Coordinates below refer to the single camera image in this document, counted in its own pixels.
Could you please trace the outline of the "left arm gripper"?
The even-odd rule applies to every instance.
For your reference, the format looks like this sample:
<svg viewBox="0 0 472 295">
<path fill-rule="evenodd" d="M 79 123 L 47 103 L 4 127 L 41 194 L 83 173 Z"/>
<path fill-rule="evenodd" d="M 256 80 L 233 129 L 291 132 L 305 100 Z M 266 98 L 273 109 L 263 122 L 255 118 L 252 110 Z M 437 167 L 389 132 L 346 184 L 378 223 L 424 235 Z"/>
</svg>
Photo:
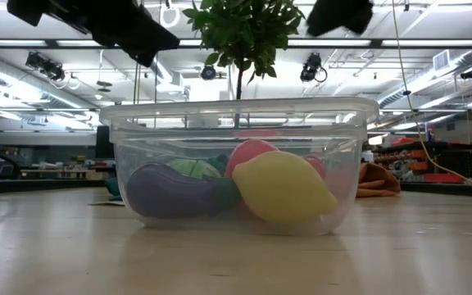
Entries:
<svg viewBox="0 0 472 295">
<path fill-rule="evenodd" d="M 146 67 L 159 51 L 179 46 L 179 38 L 135 0 L 7 0 L 7 11 L 32 26 L 38 26 L 43 15 L 50 16 L 91 34 L 102 46 L 118 46 Z"/>
</svg>

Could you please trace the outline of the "light green toy cabbage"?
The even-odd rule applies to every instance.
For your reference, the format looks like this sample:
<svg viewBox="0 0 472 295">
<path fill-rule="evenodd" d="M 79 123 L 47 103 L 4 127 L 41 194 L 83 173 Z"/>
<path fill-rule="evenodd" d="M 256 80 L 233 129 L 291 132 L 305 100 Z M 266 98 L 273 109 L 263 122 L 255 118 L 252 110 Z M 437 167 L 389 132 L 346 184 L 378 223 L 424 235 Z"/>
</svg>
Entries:
<svg viewBox="0 0 472 295">
<path fill-rule="evenodd" d="M 203 160 L 174 159 L 167 165 L 182 175 L 202 179 L 204 176 L 221 177 L 220 172 Z"/>
</svg>

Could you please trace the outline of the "green toy bell pepper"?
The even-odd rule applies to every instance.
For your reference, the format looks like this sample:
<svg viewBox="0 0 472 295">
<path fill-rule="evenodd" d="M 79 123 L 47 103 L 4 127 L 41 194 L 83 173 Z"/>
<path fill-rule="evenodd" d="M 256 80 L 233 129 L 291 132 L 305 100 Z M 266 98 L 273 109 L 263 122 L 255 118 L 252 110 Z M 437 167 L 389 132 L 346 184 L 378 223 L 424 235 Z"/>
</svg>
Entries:
<svg viewBox="0 0 472 295">
<path fill-rule="evenodd" d="M 224 175 L 229 157 L 226 154 L 220 154 L 216 157 L 209 157 L 206 162 L 213 166 L 221 175 Z"/>
</svg>

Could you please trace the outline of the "dark green cloth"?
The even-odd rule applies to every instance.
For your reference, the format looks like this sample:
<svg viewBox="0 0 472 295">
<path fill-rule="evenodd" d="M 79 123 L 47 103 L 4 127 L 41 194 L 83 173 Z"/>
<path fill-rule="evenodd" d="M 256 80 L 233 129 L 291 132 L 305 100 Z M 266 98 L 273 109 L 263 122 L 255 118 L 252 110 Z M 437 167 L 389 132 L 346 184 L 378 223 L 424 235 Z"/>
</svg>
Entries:
<svg viewBox="0 0 472 295">
<path fill-rule="evenodd" d="M 116 177 L 109 178 L 105 180 L 105 186 L 111 197 L 109 198 L 110 202 L 121 202 L 122 197 L 120 195 L 119 183 Z"/>
</svg>

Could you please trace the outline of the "purple toy eggplant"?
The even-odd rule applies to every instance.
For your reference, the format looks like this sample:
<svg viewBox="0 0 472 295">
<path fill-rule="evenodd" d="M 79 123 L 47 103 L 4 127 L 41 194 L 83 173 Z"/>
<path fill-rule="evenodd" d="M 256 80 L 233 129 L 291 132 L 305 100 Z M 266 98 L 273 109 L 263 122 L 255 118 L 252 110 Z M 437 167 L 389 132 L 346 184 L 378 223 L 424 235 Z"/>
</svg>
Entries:
<svg viewBox="0 0 472 295">
<path fill-rule="evenodd" d="M 243 200 L 231 178 L 194 178 L 158 162 L 149 162 L 132 173 L 125 196 L 135 213 L 158 219 L 216 216 Z"/>
</svg>

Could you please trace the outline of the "yellow toy lemon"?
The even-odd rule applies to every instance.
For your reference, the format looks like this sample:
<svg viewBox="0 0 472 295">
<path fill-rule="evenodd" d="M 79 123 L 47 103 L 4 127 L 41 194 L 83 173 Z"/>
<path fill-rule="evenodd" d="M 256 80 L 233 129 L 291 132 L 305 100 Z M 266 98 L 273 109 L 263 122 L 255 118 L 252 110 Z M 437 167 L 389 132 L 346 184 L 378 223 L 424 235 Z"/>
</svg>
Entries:
<svg viewBox="0 0 472 295">
<path fill-rule="evenodd" d="M 248 209 L 269 223 L 307 223 L 338 208 L 317 170 L 290 152 L 265 152 L 238 164 L 232 179 Z"/>
</svg>

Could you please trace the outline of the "potted tree in black pot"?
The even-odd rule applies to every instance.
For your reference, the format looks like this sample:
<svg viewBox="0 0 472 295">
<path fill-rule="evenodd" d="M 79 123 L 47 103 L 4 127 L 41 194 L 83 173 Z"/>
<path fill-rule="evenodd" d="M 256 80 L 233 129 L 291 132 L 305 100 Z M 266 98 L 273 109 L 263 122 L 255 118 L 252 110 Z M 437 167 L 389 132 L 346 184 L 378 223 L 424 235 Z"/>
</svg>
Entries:
<svg viewBox="0 0 472 295">
<path fill-rule="evenodd" d="M 276 50 L 288 48 L 305 19 L 294 0 L 202 0 L 183 10 L 200 48 L 211 50 L 207 66 L 237 68 L 236 99 L 242 98 L 243 74 L 275 78 Z"/>
</svg>

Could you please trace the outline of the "white ceiling vent grille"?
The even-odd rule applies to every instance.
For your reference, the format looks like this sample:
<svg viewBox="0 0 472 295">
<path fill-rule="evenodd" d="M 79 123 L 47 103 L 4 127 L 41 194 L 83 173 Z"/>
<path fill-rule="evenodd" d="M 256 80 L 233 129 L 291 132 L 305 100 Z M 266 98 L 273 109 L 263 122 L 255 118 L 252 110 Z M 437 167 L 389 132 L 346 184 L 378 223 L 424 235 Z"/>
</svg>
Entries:
<svg viewBox="0 0 472 295">
<path fill-rule="evenodd" d="M 450 51 L 448 49 L 433 56 L 433 68 L 438 71 L 449 67 Z"/>
</svg>

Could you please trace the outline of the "black monitor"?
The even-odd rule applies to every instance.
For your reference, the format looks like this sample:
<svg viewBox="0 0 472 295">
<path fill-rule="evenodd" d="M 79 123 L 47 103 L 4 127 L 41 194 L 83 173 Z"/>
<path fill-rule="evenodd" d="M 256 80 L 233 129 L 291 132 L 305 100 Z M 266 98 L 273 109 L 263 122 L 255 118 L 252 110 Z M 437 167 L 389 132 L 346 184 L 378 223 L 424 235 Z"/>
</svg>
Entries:
<svg viewBox="0 0 472 295">
<path fill-rule="evenodd" d="M 108 126 L 97 127 L 95 157 L 97 159 L 112 159 L 114 157 L 114 145 L 110 142 L 110 128 Z"/>
</svg>

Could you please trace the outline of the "cluttered wooden workbench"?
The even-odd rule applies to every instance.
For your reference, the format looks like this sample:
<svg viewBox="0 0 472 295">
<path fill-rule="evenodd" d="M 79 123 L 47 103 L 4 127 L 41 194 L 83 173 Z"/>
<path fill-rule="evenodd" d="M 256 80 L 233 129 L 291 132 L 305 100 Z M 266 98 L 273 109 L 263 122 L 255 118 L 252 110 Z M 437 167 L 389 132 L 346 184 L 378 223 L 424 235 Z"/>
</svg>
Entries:
<svg viewBox="0 0 472 295">
<path fill-rule="evenodd" d="M 20 170 L 22 179 L 83 179 L 103 180 L 113 175 L 114 160 L 92 160 L 85 156 L 72 157 L 69 161 L 40 161 Z"/>
</svg>

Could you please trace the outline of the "shelf with red bins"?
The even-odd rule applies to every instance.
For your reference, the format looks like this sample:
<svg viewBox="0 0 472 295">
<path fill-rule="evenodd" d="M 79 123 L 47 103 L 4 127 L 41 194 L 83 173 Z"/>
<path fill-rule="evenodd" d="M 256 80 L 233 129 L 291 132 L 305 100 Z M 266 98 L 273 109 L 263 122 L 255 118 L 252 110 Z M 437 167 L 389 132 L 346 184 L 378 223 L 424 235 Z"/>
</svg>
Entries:
<svg viewBox="0 0 472 295">
<path fill-rule="evenodd" d="M 402 183 L 467 184 L 472 144 L 411 141 L 374 150 L 374 162 Z"/>
</svg>

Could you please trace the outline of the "orange cloth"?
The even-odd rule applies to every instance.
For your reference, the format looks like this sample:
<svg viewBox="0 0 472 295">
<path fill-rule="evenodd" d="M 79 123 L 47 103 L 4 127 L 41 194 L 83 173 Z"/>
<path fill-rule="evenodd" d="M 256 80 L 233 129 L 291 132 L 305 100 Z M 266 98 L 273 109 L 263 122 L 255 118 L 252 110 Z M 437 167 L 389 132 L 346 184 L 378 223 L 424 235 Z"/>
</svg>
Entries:
<svg viewBox="0 0 472 295">
<path fill-rule="evenodd" d="M 384 167 L 374 163 L 362 163 L 356 198 L 394 197 L 401 192 L 399 181 Z"/>
</svg>

